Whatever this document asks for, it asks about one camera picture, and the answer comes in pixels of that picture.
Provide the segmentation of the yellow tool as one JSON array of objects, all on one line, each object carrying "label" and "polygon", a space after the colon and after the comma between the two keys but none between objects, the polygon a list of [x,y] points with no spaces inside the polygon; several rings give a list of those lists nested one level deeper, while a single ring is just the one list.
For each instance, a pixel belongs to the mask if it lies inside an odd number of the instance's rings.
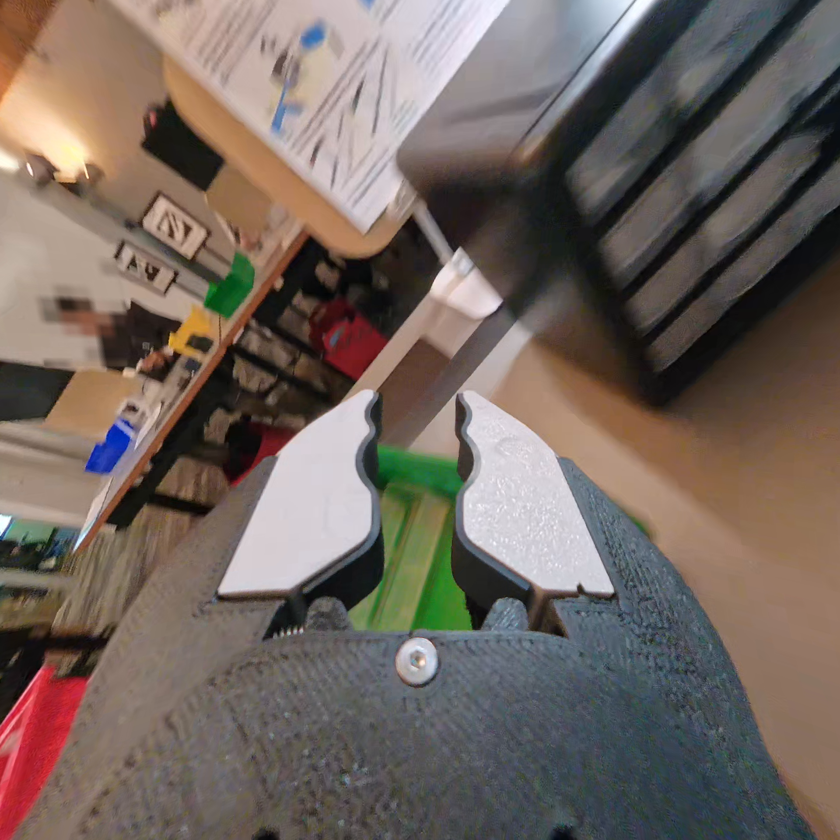
[{"label": "yellow tool", "polygon": [[167,347],[174,354],[204,362],[219,335],[219,320],[203,307],[193,307],[181,326],[170,333]]}]

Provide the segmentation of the cardboard box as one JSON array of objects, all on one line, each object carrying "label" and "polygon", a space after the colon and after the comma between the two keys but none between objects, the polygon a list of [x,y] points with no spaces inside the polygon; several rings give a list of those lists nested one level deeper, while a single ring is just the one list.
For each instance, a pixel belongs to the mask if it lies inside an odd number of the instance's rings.
[{"label": "cardboard box", "polygon": [[126,400],[142,392],[138,376],[116,371],[77,371],[44,420],[53,432],[100,440]]}]

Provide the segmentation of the illustrated instruction poster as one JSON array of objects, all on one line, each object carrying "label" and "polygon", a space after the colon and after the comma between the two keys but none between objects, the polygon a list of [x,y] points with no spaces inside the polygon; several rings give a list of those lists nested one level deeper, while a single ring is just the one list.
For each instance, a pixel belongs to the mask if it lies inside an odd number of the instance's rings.
[{"label": "illustrated instruction poster", "polygon": [[112,5],[366,234],[396,153],[504,1],[117,1]]}]

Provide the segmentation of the small green bin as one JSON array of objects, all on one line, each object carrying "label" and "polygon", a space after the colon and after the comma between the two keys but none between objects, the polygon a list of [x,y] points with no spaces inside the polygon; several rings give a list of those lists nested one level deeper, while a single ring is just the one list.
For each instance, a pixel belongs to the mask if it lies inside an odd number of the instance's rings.
[{"label": "small green bin", "polygon": [[216,283],[209,283],[203,307],[224,318],[231,319],[255,285],[256,268],[247,255],[234,255],[226,277]]}]

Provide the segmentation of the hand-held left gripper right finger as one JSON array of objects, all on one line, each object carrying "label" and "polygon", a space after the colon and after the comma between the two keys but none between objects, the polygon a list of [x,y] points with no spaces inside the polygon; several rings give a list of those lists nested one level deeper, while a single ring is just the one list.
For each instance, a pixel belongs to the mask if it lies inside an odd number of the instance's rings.
[{"label": "hand-held left gripper right finger", "polygon": [[612,601],[616,588],[560,458],[535,432],[474,391],[455,400],[458,474],[451,569],[468,608],[501,599],[537,627],[556,600]]}]

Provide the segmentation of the black square object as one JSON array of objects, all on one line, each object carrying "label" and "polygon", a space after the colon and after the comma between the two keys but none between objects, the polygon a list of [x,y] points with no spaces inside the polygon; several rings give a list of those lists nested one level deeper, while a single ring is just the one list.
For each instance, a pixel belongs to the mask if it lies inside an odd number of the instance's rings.
[{"label": "black square object", "polygon": [[141,148],[202,192],[224,166],[224,158],[183,121],[170,99],[146,109]]}]

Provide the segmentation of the dark red bag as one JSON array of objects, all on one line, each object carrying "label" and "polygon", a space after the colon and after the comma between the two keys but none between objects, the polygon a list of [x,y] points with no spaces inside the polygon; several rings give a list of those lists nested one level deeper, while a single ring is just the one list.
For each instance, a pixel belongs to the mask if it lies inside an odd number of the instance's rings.
[{"label": "dark red bag", "polygon": [[227,456],[222,467],[227,483],[236,487],[262,460],[276,456],[297,431],[242,418],[225,435]]}]

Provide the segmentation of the black drawer cabinet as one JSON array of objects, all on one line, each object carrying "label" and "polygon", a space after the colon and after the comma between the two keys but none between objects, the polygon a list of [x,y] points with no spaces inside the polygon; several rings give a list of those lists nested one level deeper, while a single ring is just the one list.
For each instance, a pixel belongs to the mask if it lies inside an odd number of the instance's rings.
[{"label": "black drawer cabinet", "polygon": [[838,256],[838,210],[679,364],[651,378],[598,280],[599,255],[569,192],[570,164],[703,2],[510,2],[397,155],[448,241],[512,317],[571,280],[663,406]]}]

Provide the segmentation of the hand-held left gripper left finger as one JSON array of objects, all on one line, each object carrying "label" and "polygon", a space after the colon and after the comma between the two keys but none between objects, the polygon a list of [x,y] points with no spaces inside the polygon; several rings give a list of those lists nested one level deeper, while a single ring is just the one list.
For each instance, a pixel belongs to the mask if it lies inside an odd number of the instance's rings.
[{"label": "hand-held left gripper left finger", "polygon": [[325,600],[345,612],[381,582],[384,546],[375,488],[382,399],[362,390],[306,427],[242,486],[235,524],[217,538],[217,611],[269,627],[281,610],[306,622]]}]

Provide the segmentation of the large red object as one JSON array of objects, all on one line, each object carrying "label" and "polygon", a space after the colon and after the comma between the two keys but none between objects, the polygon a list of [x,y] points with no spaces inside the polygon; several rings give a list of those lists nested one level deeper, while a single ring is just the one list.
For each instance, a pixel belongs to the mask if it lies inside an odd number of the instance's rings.
[{"label": "large red object", "polygon": [[44,789],[67,743],[88,677],[43,666],[1,725],[1,838],[10,839]]}]

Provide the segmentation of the grey metal rail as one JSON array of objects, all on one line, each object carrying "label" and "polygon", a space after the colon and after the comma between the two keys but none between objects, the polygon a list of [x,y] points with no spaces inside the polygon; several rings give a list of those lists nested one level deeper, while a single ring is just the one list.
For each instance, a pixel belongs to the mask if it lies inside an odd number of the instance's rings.
[{"label": "grey metal rail", "polygon": [[76,180],[62,181],[53,164],[43,155],[29,151],[24,155],[24,165],[28,179],[47,204],[93,234],[124,243],[147,265],[170,270],[175,274],[174,282],[196,298],[204,298],[209,286],[224,278],[200,262],[184,257],[146,230],[142,223],[127,218],[123,211],[101,199],[93,191],[88,171]]}]

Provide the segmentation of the grid of clear drawers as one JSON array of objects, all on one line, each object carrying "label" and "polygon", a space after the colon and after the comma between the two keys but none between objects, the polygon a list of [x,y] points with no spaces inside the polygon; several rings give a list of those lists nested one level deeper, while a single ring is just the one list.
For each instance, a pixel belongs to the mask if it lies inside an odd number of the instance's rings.
[{"label": "grid of clear drawers", "polygon": [[838,210],[839,4],[703,2],[566,181],[664,382]]}]

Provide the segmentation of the black-and-white marker tag sign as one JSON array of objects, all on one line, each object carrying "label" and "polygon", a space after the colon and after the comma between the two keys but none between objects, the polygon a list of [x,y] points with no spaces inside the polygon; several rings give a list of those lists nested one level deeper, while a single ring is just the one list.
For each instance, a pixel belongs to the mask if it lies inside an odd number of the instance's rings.
[{"label": "black-and-white marker tag sign", "polygon": [[176,269],[152,257],[127,240],[119,243],[113,260],[122,277],[160,297],[167,295],[179,277]]},{"label": "black-and-white marker tag sign", "polygon": [[139,226],[187,260],[195,259],[211,235],[209,226],[162,191],[144,209]]}]

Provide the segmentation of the pale desk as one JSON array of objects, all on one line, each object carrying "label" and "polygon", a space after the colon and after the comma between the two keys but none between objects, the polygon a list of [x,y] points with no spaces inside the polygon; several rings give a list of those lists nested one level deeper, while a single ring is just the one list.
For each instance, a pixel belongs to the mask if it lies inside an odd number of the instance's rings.
[{"label": "pale desk", "polygon": [[647,525],[707,610],[820,838],[838,838],[838,258],[666,408],[571,280],[513,321],[424,300],[364,376],[383,438],[456,455],[474,390]]}]

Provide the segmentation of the small blue bin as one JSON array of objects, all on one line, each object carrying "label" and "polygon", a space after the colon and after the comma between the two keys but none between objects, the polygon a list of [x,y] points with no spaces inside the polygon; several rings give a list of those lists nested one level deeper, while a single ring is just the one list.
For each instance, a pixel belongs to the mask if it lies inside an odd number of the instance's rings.
[{"label": "small blue bin", "polygon": [[94,445],[85,464],[85,472],[98,476],[111,474],[121,458],[133,451],[136,438],[135,427],[124,419],[117,419],[108,429],[105,438]]}]

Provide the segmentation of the white board stand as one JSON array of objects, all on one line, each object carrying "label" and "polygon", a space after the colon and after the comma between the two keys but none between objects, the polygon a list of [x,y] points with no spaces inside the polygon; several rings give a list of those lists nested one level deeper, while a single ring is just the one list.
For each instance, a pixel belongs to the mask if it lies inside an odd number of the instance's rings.
[{"label": "white board stand", "polygon": [[446,370],[456,353],[490,316],[502,299],[462,248],[451,246],[425,202],[404,182],[392,209],[411,212],[411,219],[431,246],[438,271],[430,288],[388,340],[358,381],[362,390],[380,390],[407,362],[421,362],[431,372]]}]

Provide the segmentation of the red fabric bag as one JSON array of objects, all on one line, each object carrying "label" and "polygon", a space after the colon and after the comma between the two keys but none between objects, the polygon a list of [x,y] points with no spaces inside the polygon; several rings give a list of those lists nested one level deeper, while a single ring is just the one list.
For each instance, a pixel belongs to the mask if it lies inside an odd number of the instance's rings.
[{"label": "red fabric bag", "polygon": [[333,369],[357,382],[388,344],[357,308],[343,298],[319,303],[308,319],[311,347]]}]

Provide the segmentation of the green plastic bin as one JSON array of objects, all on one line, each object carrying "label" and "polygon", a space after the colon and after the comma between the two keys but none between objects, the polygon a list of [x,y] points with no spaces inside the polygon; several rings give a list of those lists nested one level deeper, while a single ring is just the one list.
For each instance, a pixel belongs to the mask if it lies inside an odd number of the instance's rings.
[{"label": "green plastic bin", "polygon": [[368,632],[468,631],[466,597],[451,570],[458,493],[456,462],[378,445],[384,573],[349,611]]}]

